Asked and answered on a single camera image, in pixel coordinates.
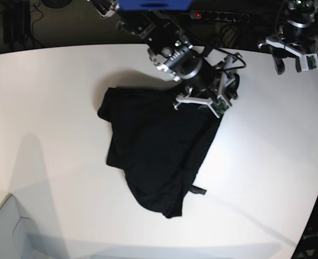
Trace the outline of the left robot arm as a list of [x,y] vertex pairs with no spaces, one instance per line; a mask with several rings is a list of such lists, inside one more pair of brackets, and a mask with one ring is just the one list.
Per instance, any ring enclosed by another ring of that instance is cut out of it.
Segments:
[[315,21],[318,1],[283,1],[275,16],[274,32],[258,42],[258,48],[267,46],[278,75],[285,72],[283,60],[295,58],[298,73],[318,70],[318,35],[308,29]]

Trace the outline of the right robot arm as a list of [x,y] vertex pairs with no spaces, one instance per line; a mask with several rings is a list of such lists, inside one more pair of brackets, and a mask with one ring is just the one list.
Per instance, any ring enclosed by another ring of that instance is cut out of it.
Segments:
[[103,18],[117,14],[119,26],[138,36],[148,45],[148,55],[157,70],[169,74],[174,81],[186,84],[185,93],[177,95],[173,104],[207,106],[221,118],[238,98],[238,69],[246,67],[241,54],[232,54],[214,43],[203,43],[197,52],[193,42],[198,39],[187,35],[188,30],[172,14],[160,10],[162,4],[151,3],[143,10],[127,11],[119,1],[92,1]]

